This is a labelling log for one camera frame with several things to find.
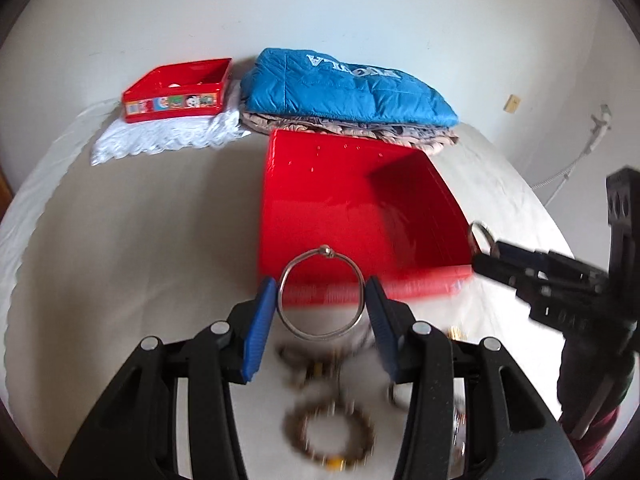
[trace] brown beaded bracelet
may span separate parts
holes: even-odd
[[[344,415],[355,422],[361,432],[361,441],[357,450],[353,453],[328,454],[316,451],[306,436],[309,421],[320,416]],[[309,460],[319,463],[330,471],[344,471],[363,465],[373,452],[375,434],[373,424],[369,417],[353,402],[344,402],[340,399],[329,399],[318,402],[312,406],[302,406],[292,414],[294,431],[292,432],[291,445],[304,454]]]

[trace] red box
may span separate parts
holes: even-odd
[[[222,111],[231,58],[159,66],[122,94],[127,123]]]
[[[471,276],[468,222],[418,150],[378,140],[277,130],[264,174],[258,271],[279,279],[328,244],[396,299],[453,294]],[[353,271],[316,256],[289,275],[284,303],[358,299]]]

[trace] cartoon sticker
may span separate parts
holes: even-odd
[[[153,99],[143,99],[142,101],[138,101],[138,109],[141,114],[146,114],[154,111],[154,101]]]
[[[154,110],[156,112],[162,112],[164,110],[169,109],[169,98],[168,97],[156,97],[154,99]]]
[[[218,94],[200,94],[200,107],[209,108],[218,104]]]
[[[182,99],[184,96],[181,95],[172,95],[169,97],[169,108],[182,108],[184,106]]]
[[[200,107],[200,96],[197,95],[187,95],[185,99],[185,104],[187,108],[199,108]]]
[[[125,103],[125,108],[127,109],[127,115],[139,114],[140,109],[138,108],[138,102]]]

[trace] blue puffer jacket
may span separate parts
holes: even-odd
[[[458,116],[419,79],[341,63],[313,50],[266,48],[242,79],[250,112],[319,116],[359,123],[455,126]]]

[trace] small red box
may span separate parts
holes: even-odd
[[[279,279],[322,244],[377,275],[395,299],[453,294],[471,276],[468,222],[429,158],[379,140],[277,130],[264,174],[258,271]],[[315,256],[284,303],[355,303],[353,271]]]
[[[222,111],[231,58],[159,66],[122,94],[127,123]]]

